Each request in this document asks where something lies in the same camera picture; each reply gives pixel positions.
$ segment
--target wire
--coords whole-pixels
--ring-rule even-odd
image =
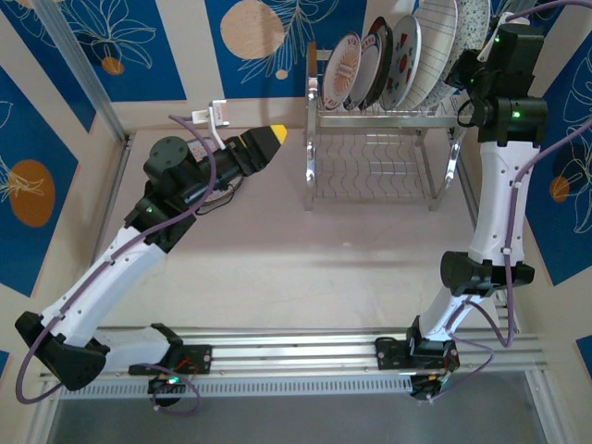
[[[214,158],[214,154],[212,153],[212,150],[210,149],[209,145],[205,141],[204,137],[199,133],[199,131],[197,129],[195,129],[192,124],[188,123],[191,121],[191,117],[169,116],[169,118],[171,120],[174,120],[175,122],[179,123],[183,128],[185,128],[187,131],[189,131],[199,141],[199,143],[202,145],[202,147],[205,149],[207,157],[210,161],[210,179],[208,181],[207,189],[205,190],[205,193],[200,198],[200,200],[197,203],[195,203],[194,205],[192,205],[191,208],[187,209],[186,211],[184,211],[180,215],[175,216],[172,219],[169,219],[166,222],[163,222],[161,224],[155,225],[154,227],[146,229],[142,233],[139,233],[137,236],[135,236],[131,240],[124,243],[121,247],[119,247],[117,250],[115,250],[111,254],[112,260],[117,260],[118,257],[120,257],[130,247],[132,247],[133,245],[135,245],[136,243],[138,243],[140,241],[143,241],[147,236],[150,236],[151,234],[154,234],[163,228],[170,227],[171,225],[178,223],[180,220],[183,220],[184,218],[193,215],[193,213],[197,212],[197,210],[200,209],[200,207],[204,204],[205,200],[210,196],[210,194],[212,194],[212,191],[214,190],[214,187],[216,185],[216,159]],[[61,319],[64,318],[64,316],[66,315],[66,313],[68,312],[68,310],[72,306],[72,304],[74,304],[74,302],[76,302],[78,300],[78,298],[84,293],[84,291],[86,291],[89,288],[89,286],[98,277],[100,277],[101,274],[105,271],[105,269],[110,265],[111,265],[111,262],[102,262],[101,264],[99,264],[96,267],[96,269],[86,279],[84,279],[81,282],[79,287],[72,293],[72,296],[59,309],[59,315],[55,316],[47,323],[47,326],[45,326],[45,328],[42,330],[42,332],[39,334],[39,336],[37,336],[35,341],[30,346],[29,351],[25,355],[25,359],[23,359],[23,362],[20,365],[20,369],[18,370],[18,374],[17,374],[17,383],[16,383],[16,387],[15,387],[15,392],[16,392],[17,400],[20,403],[34,404],[35,402],[42,401],[45,398],[47,398],[48,396],[51,396],[58,389],[61,389],[64,386],[63,383],[59,383],[56,386],[47,390],[45,393],[43,393],[35,398],[26,398],[23,393],[23,382],[24,382],[24,378],[25,378],[25,373],[27,372],[27,368],[29,368],[31,360],[32,360],[33,356],[35,355],[35,353],[37,352],[37,350],[39,349],[39,346],[41,345],[43,340],[47,337],[49,332],[56,326],[56,324]],[[156,367],[153,364],[142,364],[142,365],[146,366],[146,367],[150,367],[150,368]],[[170,370],[165,371],[165,373],[171,374],[170,372],[171,372]],[[183,377],[183,379],[186,380],[187,383],[189,383],[189,386],[193,391],[197,392],[197,388],[191,384],[189,379],[187,379],[185,377]]]
[[[156,364],[141,364],[144,367],[148,367],[148,368],[152,368],[153,370],[158,370],[161,373],[166,373],[167,375],[171,375],[174,377],[178,377],[181,381],[183,381],[183,383],[189,387],[193,393],[195,393],[195,396],[197,398],[197,402],[195,402],[195,405],[193,406],[193,408],[191,410],[185,411],[185,412],[175,412],[172,410],[166,410],[160,407],[160,405],[158,405],[156,403],[156,392],[157,390],[154,391],[153,396],[152,396],[152,403],[154,405],[154,409],[157,412],[161,412],[164,414],[168,414],[170,416],[194,416],[195,414],[197,414],[200,410],[200,406],[202,403],[202,397],[200,396],[200,390],[197,389],[197,387],[195,386],[195,384],[193,384],[187,377],[185,377],[182,374],[179,374],[177,372],[175,372],[174,370],[170,370],[166,367],[163,367],[162,365],[156,365]]]
[[[237,185],[237,187],[235,188],[232,184],[229,184],[229,187],[232,189],[230,191],[229,194],[227,194],[226,196],[221,197],[220,199],[216,199],[215,201],[211,202],[209,205],[204,205],[203,208],[209,208],[207,211],[203,212],[203,213],[195,213],[197,216],[205,216],[205,215],[209,215],[210,213],[212,213],[214,210],[217,210],[218,208],[222,208],[225,205],[228,205],[232,202],[232,199],[234,199],[234,194],[237,192],[237,190],[239,189],[239,187],[241,186],[241,183],[239,183]],[[216,203],[220,202],[221,200],[225,199],[226,201],[223,203],[219,203],[218,205],[216,205]]]
[[[471,105],[473,103],[473,99],[468,99],[466,100],[461,107],[459,108],[459,110],[456,112],[456,123],[459,124],[459,127],[463,127],[463,128],[472,128],[475,126],[475,123],[473,122],[473,118],[471,117],[471,120],[469,121],[469,123],[463,123],[461,122],[461,113],[464,111],[464,108],[466,108],[468,105]]]
[[[536,7],[530,8],[530,9],[526,9],[526,11],[520,12],[518,14],[514,14],[513,16],[508,17],[508,21],[516,20],[516,19],[519,19],[522,17],[526,17],[531,14],[536,14],[537,12],[543,11],[545,9],[551,9],[556,6],[565,6],[565,5],[584,6],[584,7],[592,9],[592,2],[590,2],[590,1],[557,0],[554,2],[546,3],[545,5],[536,6]],[[562,146],[569,143],[574,138],[580,136],[585,131],[590,130],[590,128],[592,128],[592,118],[590,118],[584,125],[582,125],[580,128],[578,128],[577,130],[575,130],[571,134],[569,134],[569,135],[565,136],[563,139],[553,143],[546,150],[538,153],[535,157],[533,157],[531,160],[529,160],[526,163],[526,165],[524,165],[520,169],[520,171],[518,171],[518,174],[516,175],[516,178],[514,180],[514,184],[521,183],[523,177],[526,174],[528,174],[528,172],[531,170],[531,168],[535,164],[537,164],[538,162],[543,160],[545,157],[548,157],[549,155],[557,152],[560,148],[562,148]],[[504,248],[509,249],[509,251],[512,250],[512,237],[513,237],[513,231],[514,231],[514,223],[516,220],[516,206],[517,206],[517,202],[518,202],[518,191],[519,190],[520,189],[517,188],[516,186],[512,187],[512,195],[510,198],[510,212],[509,212],[509,216],[508,216],[508,228],[506,231],[506,239],[504,241]],[[464,312],[464,310],[470,309],[470,308],[476,308],[477,311],[482,316],[484,316],[485,319],[487,320],[487,322],[491,325],[491,328],[493,329],[496,337],[498,338],[499,343],[504,348],[510,348],[513,345],[513,341],[514,341],[514,337],[515,337],[515,333],[516,333],[515,332],[516,321],[514,319],[514,293],[513,293],[513,284],[512,284],[511,253],[504,254],[504,268],[505,268],[505,274],[506,274],[506,301],[508,304],[508,336],[506,338],[503,337],[503,335],[501,334],[500,328],[498,326],[496,326],[494,320],[485,311],[485,309],[483,307],[481,307],[480,305],[478,305],[477,303],[474,303],[472,301],[464,301],[462,303],[462,305],[460,305],[450,316],[450,319],[446,324],[446,331],[449,334],[450,338],[455,341],[458,341],[458,342],[466,344],[466,345],[470,345],[472,347],[480,348],[482,350],[486,350],[487,352],[489,352],[489,358],[483,364],[479,365],[479,367],[477,367],[469,375],[465,376],[459,382],[454,384],[451,388],[449,388],[445,391],[441,391],[438,395],[432,397],[429,400],[430,402],[439,398],[440,396],[444,395],[445,393],[448,393],[449,391],[451,391],[455,387],[461,385],[466,380],[468,380],[470,377],[480,373],[495,358],[495,351],[493,349],[491,349],[490,347],[485,346],[483,344],[476,343],[476,342],[472,342],[470,340],[460,339],[451,333],[451,328],[452,328],[452,325],[454,324],[454,321]]]

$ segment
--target metal dish rack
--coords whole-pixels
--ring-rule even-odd
[[[454,99],[414,111],[326,111],[319,99],[330,51],[309,43],[306,76],[306,210],[316,199],[419,202],[438,209],[450,187],[466,133]],[[450,154],[438,190],[426,155],[427,130],[448,132]]]

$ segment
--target plate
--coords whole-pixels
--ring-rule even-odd
[[[337,108],[352,91],[360,68],[361,54],[360,37],[355,32],[345,34],[331,52],[323,78],[325,109]]]
[[[362,56],[360,58],[360,69],[355,78],[350,95],[343,107],[347,110],[352,110],[361,104],[366,96],[370,93],[370,89],[374,84],[374,80],[378,75],[378,68],[380,66],[380,57],[382,56],[382,42],[378,34],[373,33],[366,35],[361,42]]]
[[[410,91],[419,67],[422,32],[414,16],[405,16],[392,30],[393,49],[387,84],[380,96],[385,110],[399,106]]]
[[[425,0],[413,13],[422,29],[422,52],[417,75],[399,106],[414,109],[436,86],[454,45],[458,11],[455,0]]]
[[[207,142],[207,145],[210,147],[212,152],[215,152],[218,149],[216,142],[214,142],[212,139],[205,138],[205,141]],[[197,139],[188,141],[187,144],[189,145],[189,150],[191,151],[191,154],[193,154],[193,157],[195,157],[195,160],[197,160],[198,162],[202,160],[204,157],[207,157],[205,149],[202,147],[202,144],[197,141]],[[242,179],[243,177],[239,177],[231,180],[229,183],[231,187],[228,187],[227,190],[213,190],[212,194],[208,196],[205,202],[212,203],[234,192],[237,188],[239,188]]]
[[[422,106],[438,105],[442,100],[454,94],[456,88],[452,88],[444,81],[450,74],[452,65],[465,49],[479,49],[487,38],[489,0],[457,0],[456,6],[459,11],[459,19],[450,57],[436,86],[421,103]]]
[[[368,33],[372,34],[374,32],[378,34],[378,38],[380,38],[380,42],[382,43],[382,54],[380,56],[380,63],[378,64],[378,74],[370,87],[370,92],[366,95],[364,101],[360,103],[360,109],[366,109],[380,98],[389,79],[393,48],[392,29],[384,17],[379,17],[374,20]]]

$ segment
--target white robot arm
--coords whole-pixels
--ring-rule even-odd
[[[447,78],[448,84],[469,92],[475,108],[470,126],[479,128],[483,182],[475,235],[468,252],[444,253],[443,287],[425,313],[415,318],[407,340],[376,340],[378,368],[447,370],[442,378],[414,381],[413,396],[418,399],[438,394],[460,364],[454,332],[469,309],[496,290],[534,279],[535,270],[524,264],[522,236],[530,171],[523,173],[538,155],[547,126],[547,104],[528,96],[542,44],[538,29],[501,24],[484,50],[487,56],[464,51]]]
[[[179,242],[195,222],[191,214],[203,201],[214,170],[214,189],[224,190],[238,176],[262,170],[286,138],[281,125],[245,131],[224,149],[197,162],[188,144],[165,137],[144,164],[144,196],[125,219],[115,240],[64,296],[41,314],[24,313],[16,322],[32,352],[66,386],[77,390],[101,372],[129,367],[133,374],[157,374],[138,364],[178,366],[179,371],[209,373],[210,350],[186,346],[162,325],[115,332],[97,328],[136,281]]]

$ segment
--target vent grille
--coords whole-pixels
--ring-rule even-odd
[[[268,378],[219,378],[196,379],[203,397],[237,396],[301,396],[346,395],[366,393],[407,393],[412,389],[408,376],[323,376],[323,377],[268,377]],[[148,383],[145,379],[95,381],[78,390],[62,390],[61,400],[105,400],[147,398]],[[191,390],[183,393],[158,395],[159,398],[191,397]]]

